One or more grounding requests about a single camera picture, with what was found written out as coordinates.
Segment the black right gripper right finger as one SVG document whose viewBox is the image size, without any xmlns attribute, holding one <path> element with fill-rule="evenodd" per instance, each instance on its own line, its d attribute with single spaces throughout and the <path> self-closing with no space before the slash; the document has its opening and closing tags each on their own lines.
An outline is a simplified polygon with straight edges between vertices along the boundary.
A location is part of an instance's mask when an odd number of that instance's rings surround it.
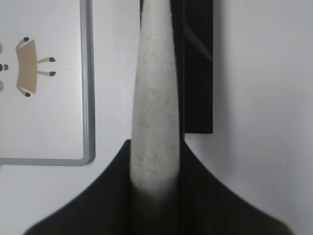
<svg viewBox="0 0 313 235">
<path fill-rule="evenodd" d="M 291 235 L 267 215 L 224 186 L 186 143 L 180 145 L 180 235 Z"/>
</svg>

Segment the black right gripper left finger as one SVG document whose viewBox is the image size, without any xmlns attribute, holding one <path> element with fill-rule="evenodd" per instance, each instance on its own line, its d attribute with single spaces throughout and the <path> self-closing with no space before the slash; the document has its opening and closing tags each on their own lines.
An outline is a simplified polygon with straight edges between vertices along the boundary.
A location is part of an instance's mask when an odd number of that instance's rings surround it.
<svg viewBox="0 0 313 235">
<path fill-rule="evenodd" d="M 30 227 L 27 235 L 132 235 L 130 146 L 117 155 L 82 193 Z"/>
</svg>

